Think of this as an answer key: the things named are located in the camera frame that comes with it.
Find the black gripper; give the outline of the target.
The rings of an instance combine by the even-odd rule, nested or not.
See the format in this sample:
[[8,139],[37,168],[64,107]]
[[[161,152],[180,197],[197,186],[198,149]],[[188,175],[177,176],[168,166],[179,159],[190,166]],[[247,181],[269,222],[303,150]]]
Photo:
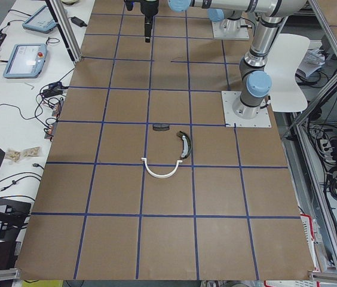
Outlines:
[[140,4],[140,11],[145,16],[144,20],[144,33],[145,42],[150,43],[151,32],[152,32],[152,18],[158,14],[159,0],[124,0],[126,8],[128,11],[133,9],[134,3],[138,2]]

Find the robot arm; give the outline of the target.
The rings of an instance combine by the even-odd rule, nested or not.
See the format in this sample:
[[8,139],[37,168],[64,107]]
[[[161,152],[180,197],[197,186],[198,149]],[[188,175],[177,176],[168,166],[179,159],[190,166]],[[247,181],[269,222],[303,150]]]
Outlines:
[[241,27],[242,11],[210,8],[207,15],[212,22],[220,23],[225,30],[239,30]]
[[268,53],[281,31],[285,19],[299,11],[305,1],[168,1],[171,10],[179,13],[190,7],[220,9],[233,12],[260,13],[250,50],[240,62],[243,90],[232,105],[234,113],[243,119],[252,119],[268,96],[272,80],[264,71]]

